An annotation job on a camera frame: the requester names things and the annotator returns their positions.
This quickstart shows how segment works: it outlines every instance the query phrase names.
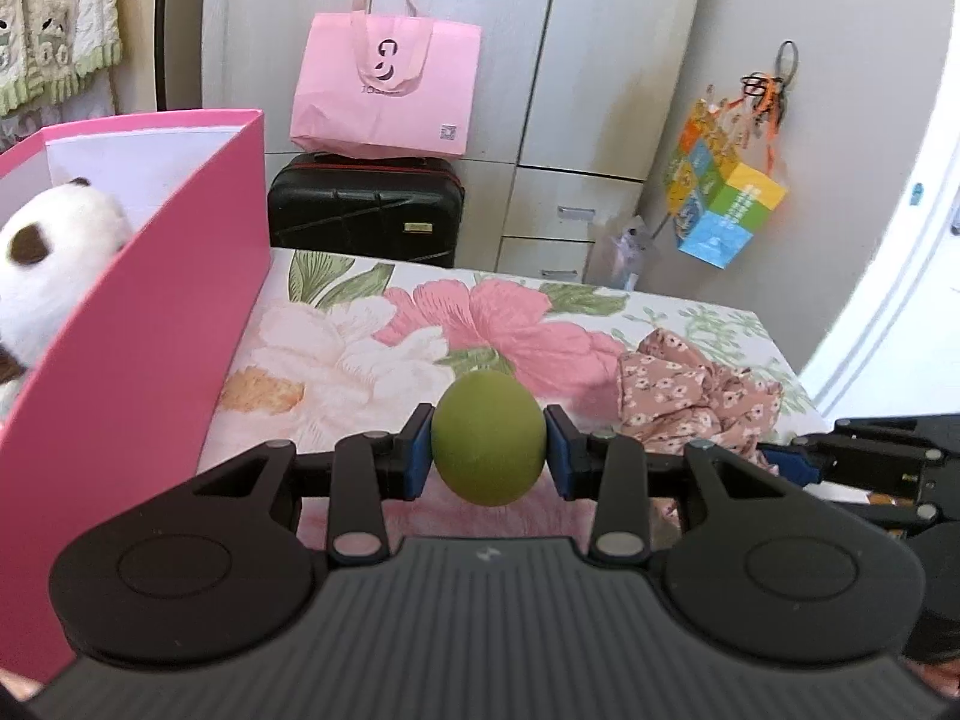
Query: brown floral fabric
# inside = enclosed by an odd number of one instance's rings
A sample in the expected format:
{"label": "brown floral fabric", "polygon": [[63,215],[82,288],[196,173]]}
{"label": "brown floral fabric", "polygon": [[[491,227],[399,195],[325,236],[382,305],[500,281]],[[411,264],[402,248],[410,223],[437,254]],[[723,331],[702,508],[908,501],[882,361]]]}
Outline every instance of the brown floral fabric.
{"label": "brown floral fabric", "polygon": [[776,423],[782,386],[704,357],[674,333],[656,329],[620,357],[620,432],[651,452],[677,455],[690,439],[709,439],[776,473],[757,444]]}

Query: floral tablecloth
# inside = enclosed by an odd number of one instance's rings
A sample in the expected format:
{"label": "floral tablecloth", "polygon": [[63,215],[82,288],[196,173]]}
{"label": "floral tablecloth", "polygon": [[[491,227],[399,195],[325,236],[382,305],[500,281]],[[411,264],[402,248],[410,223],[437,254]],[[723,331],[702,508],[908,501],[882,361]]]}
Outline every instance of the floral tablecloth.
{"label": "floral tablecloth", "polygon": [[[363,257],[274,250],[270,274],[210,425],[199,470],[263,440],[301,452],[333,449],[366,430],[394,432],[416,404],[436,403],[457,376],[491,367],[517,377],[541,405],[560,403],[581,429],[616,426],[616,361],[655,326],[714,361],[784,385],[775,435],[824,429],[784,356],[754,314],[580,284],[446,271]],[[593,504],[565,503],[544,471],[507,507],[484,509],[446,488],[435,469],[413,503],[385,503],[392,544],[404,535],[573,536]],[[323,545],[326,502],[304,505],[299,536]]]}

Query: green ball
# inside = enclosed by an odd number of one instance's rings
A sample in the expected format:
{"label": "green ball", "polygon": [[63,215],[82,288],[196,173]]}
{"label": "green ball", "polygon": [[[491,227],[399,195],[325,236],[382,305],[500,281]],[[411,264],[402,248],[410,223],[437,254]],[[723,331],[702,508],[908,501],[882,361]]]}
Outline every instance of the green ball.
{"label": "green ball", "polygon": [[544,467],[544,413],[520,382],[496,370],[474,370],[450,385],[430,433],[440,478],[477,506],[514,502]]}

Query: pink bag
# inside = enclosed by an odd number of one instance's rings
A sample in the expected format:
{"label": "pink bag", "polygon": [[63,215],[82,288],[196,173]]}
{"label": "pink bag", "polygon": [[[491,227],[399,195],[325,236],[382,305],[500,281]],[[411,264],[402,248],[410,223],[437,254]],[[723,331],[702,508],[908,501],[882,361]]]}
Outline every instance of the pink bag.
{"label": "pink bag", "polygon": [[480,28],[416,16],[318,13],[296,83],[290,140],[361,159],[459,157],[480,53]]}

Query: black suitcase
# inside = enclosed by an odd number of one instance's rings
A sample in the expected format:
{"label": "black suitcase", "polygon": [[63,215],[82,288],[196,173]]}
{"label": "black suitcase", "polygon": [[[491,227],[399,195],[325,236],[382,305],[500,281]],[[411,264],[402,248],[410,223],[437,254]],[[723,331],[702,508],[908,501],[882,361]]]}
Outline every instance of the black suitcase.
{"label": "black suitcase", "polygon": [[453,267],[464,187],[442,159],[301,154],[270,186],[274,247]]}

